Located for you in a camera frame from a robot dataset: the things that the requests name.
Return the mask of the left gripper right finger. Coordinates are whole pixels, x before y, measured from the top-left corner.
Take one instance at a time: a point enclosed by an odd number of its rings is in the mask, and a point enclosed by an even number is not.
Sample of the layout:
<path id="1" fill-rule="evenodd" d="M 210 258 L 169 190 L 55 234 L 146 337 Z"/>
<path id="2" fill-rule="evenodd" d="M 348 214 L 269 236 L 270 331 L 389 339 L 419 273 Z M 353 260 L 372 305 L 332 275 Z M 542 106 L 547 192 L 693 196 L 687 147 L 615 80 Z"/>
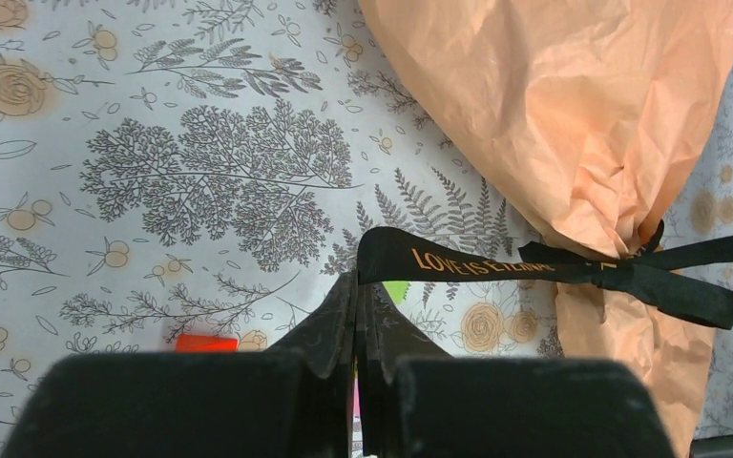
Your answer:
<path id="1" fill-rule="evenodd" d="M 669 457 L 646 388 L 600 359 L 455 358 L 380 284 L 357 293 L 363 447 L 377 457 Z"/>

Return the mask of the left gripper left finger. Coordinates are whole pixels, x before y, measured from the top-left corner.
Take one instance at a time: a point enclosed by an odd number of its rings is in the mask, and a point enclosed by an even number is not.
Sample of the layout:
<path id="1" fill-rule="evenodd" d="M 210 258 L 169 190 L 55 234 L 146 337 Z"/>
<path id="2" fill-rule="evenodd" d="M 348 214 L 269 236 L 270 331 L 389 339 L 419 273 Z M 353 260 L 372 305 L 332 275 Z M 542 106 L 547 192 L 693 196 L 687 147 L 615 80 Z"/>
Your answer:
<path id="1" fill-rule="evenodd" d="M 262 351 L 137 352 L 55 363 L 6 457 L 347 457 L 353 273 Z"/>

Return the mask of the black gold-lettered ribbon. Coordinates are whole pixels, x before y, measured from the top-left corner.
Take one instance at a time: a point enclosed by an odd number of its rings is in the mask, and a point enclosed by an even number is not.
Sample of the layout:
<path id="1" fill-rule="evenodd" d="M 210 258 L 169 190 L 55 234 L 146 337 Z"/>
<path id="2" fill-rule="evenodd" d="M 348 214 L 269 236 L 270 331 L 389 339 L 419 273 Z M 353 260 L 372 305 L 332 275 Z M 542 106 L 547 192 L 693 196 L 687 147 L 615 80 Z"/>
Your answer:
<path id="1" fill-rule="evenodd" d="M 707 327 L 733 327 L 733 291 L 680 275 L 688 267 L 733 262 L 733 236 L 659 250 L 652 237 L 638 257 L 589 260 L 568 250 L 530 242 L 519 262 L 459 252 L 392 227 L 364 233 L 357 250 L 361 284 L 381 281 L 478 282 L 540 280 L 589 283 L 629 294 L 661 313 Z"/>

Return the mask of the peach paper flower bouquet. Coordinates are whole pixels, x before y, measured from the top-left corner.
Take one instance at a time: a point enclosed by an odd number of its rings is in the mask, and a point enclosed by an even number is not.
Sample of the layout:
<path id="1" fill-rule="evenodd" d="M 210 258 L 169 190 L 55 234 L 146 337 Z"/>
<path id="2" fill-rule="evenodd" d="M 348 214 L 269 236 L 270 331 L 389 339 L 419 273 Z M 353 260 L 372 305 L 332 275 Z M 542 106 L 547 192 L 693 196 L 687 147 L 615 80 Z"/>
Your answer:
<path id="1" fill-rule="evenodd" d="M 733 1 L 364 1 L 404 87 L 544 241 L 625 259 L 713 128 Z"/>

